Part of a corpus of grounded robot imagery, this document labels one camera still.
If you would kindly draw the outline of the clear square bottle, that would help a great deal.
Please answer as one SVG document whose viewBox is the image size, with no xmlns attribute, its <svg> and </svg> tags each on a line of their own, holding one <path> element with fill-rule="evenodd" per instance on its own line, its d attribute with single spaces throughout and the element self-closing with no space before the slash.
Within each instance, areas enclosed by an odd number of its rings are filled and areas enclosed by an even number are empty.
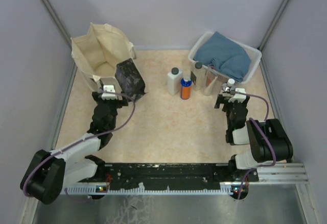
<svg viewBox="0 0 327 224">
<path fill-rule="evenodd" d="M 199 90 L 203 87 L 205 68 L 201 62 L 196 61 L 191 68 L 191 80 L 194 90 Z"/>
</svg>

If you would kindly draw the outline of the orange blue tube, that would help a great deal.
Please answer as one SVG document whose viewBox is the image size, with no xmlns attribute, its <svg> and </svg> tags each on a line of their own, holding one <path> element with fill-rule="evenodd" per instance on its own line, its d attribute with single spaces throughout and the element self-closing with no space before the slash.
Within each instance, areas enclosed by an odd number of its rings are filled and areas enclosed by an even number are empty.
<svg viewBox="0 0 327 224">
<path fill-rule="evenodd" d="M 180 98 L 183 100 L 189 99 L 192 90 L 192 80 L 190 76 L 183 77 L 180 81 Z"/>
</svg>

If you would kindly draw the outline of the cream canvas tote bag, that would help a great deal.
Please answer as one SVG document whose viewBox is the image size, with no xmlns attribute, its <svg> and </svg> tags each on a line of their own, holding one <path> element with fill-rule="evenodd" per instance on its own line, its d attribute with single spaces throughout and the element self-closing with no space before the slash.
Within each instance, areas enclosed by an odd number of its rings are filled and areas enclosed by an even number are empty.
<svg viewBox="0 0 327 224">
<path fill-rule="evenodd" d="M 146 84 L 135 64 L 134 45 L 118 28 L 91 23 L 85 35 L 72 37 L 72 58 L 91 91 L 112 85 L 134 101 L 146 94 Z"/>
</svg>

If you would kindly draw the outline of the white bottle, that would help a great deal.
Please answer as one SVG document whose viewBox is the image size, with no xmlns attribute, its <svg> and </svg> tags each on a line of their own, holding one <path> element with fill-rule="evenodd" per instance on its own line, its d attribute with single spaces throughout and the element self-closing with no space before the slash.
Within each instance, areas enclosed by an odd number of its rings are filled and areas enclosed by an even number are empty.
<svg viewBox="0 0 327 224">
<path fill-rule="evenodd" d="M 170 95 L 180 92 L 180 81 L 183 77 L 183 71 L 178 67 L 173 67 L 167 74 L 167 90 Z"/>
</svg>

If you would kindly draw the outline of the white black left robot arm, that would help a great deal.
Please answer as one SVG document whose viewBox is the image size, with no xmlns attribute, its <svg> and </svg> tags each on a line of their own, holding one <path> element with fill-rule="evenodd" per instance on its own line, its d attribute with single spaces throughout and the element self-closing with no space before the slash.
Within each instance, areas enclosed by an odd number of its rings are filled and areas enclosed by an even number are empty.
<svg viewBox="0 0 327 224">
<path fill-rule="evenodd" d="M 106 177 L 104 161 L 93 156 L 104 148 L 113 133 L 126 123 L 116 126 L 118 109 L 135 103 L 128 95 L 101 90 L 93 92 L 96 102 L 89 130 L 76 141 L 56 150 L 37 151 L 20 183 L 26 197 L 51 204 L 68 186 L 92 178 L 99 182 Z"/>
</svg>

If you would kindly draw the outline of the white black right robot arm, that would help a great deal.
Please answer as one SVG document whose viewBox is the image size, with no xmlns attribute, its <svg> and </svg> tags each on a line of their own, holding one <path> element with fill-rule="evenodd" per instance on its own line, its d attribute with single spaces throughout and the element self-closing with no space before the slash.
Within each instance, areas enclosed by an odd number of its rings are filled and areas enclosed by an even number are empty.
<svg viewBox="0 0 327 224">
<path fill-rule="evenodd" d="M 222 105 L 226 115 L 226 142 L 233 146 L 248 145 L 247 151 L 231 156 L 226 166 L 218 168 L 220 181 L 240 181 L 250 169 L 279 161 L 290 161 L 293 146 L 281 122 L 276 119 L 258 121 L 247 118 L 250 96 L 236 92 L 218 94 L 215 108 Z"/>
</svg>

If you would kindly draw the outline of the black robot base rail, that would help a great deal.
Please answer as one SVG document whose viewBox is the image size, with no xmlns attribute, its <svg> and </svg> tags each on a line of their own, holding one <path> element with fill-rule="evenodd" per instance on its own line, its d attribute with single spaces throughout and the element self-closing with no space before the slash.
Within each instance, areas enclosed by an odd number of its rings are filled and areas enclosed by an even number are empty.
<svg viewBox="0 0 327 224">
<path fill-rule="evenodd" d="M 79 183 L 93 197 L 104 195 L 231 195 L 259 180 L 228 163 L 112 163 Z"/>
</svg>

